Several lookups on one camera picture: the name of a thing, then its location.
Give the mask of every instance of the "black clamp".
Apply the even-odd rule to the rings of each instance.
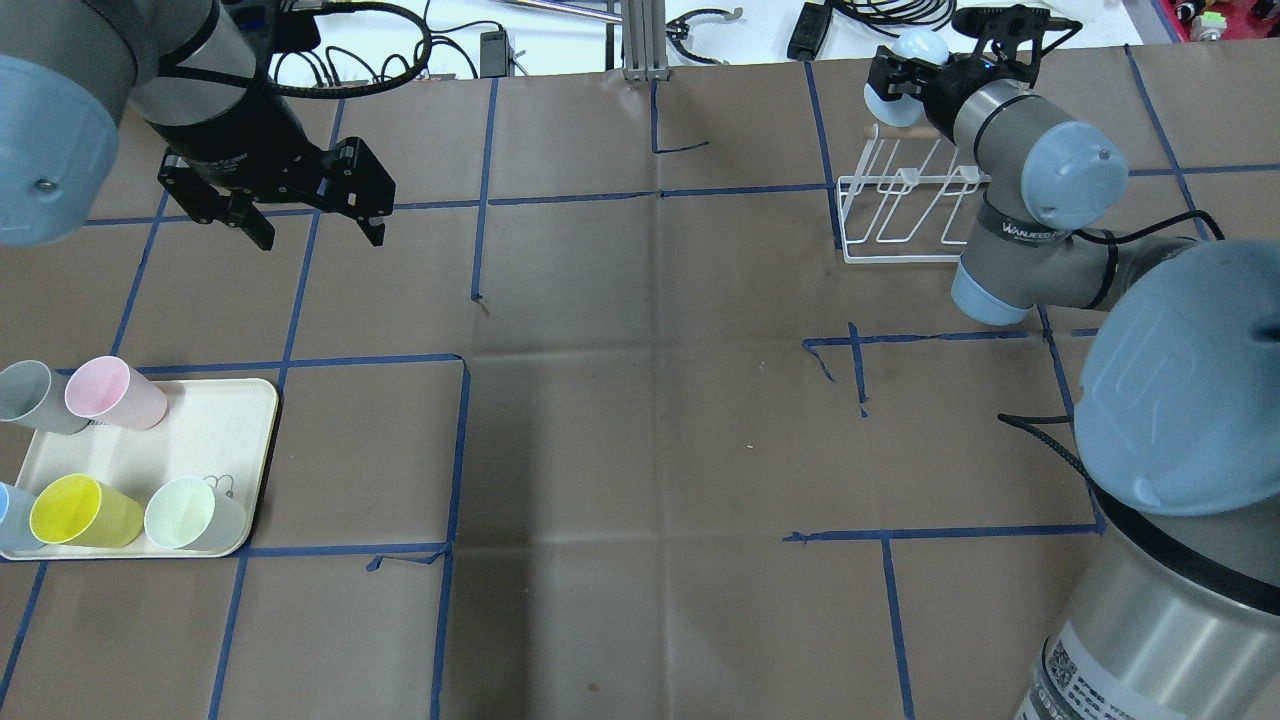
[[[691,29],[689,20],[701,15],[716,15],[726,23],[731,23],[742,17],[742,8],[733,8],[733,10],[719,10],[716,8],[690,10],[667,23],[667,40],[671,41],[671,46],[676,49],[676,53],[678,53],[681,58],[701,63],[704,65],[727,65],[728,63],[724,60],[704,58],[703,55],[690,53],[689,49],[685,47],[685,41],[689,40],[689,31]]]

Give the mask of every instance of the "white tray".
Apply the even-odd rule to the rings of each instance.
[[[279,396],[259,378],[161,380],[169,413],[150,430],[90,425],[73,436],[37,430],[27,448],[17,487],[40,491],[63,475],[84,473],[146,507],[165,482],[183,475],[209,478],[244,506],[244,533],[211,551],[166,550],[142,533],[120,548],[46,544],[31,552],[0,552],[9,560],[96,560],[106,557],[221,557],[244,544],[266,470]]]

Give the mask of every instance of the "plastic cup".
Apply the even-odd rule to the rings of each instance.
[[[33,430],[74,434],[88,424],[67,409],[67,378],[40,360],[23,360],[0,370],[0,423]]]
[[[169,400],[128,363],[104,355],[81,365],[67,382],[67,407],[81,418],[146,430],[164,419]]]
[[[142,506],[88,475],[52,482],[31,509],[31,533],[49,544],[124,547],[142,532]]]
[[[161,486],[143,518],[151,542],[168,550],[227,550],[239,541],[244,523],[244,509],[200,478]]]
[[[31,533],[28,519],[36,496],[0,483],[0,550],[23,552],[40,550],[45,543]]]

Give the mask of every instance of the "light blue cup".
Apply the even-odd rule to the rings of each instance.
[[[45,547],[31,534],[31,506],[36,496],[13,486],[0,483],[0,550],[29,552]]]

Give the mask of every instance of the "wire rack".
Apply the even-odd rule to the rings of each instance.
[[[868,128],[867,136],[856,170],[836,182],[845,263],[954,263],[960,256],[957,247],[963,247],[965,241],[951,237],[951,225],[965,200],[991,178],[977,165],[961,165],[959,149],[946,152],[943,138],[932,129],[892,128],[886,132],[874,124]],[[919,163],[904,165],[908,156],[918,158],[922,152]],[[899,210],[905,209],[902,200],[918,188],[923,187],[927,192],[934,186],[937,190],[911,228],[904,234],[892,229],[905,224],[892,224]],[[865,225],[858,223],[864,229],[856,236],[849,232],[854,205],[859,205],[859,215],[863,210],[870,215]],[[918,237],[923,236],[920,229],[934,211],[947,213],[942,232],[933,241]]]

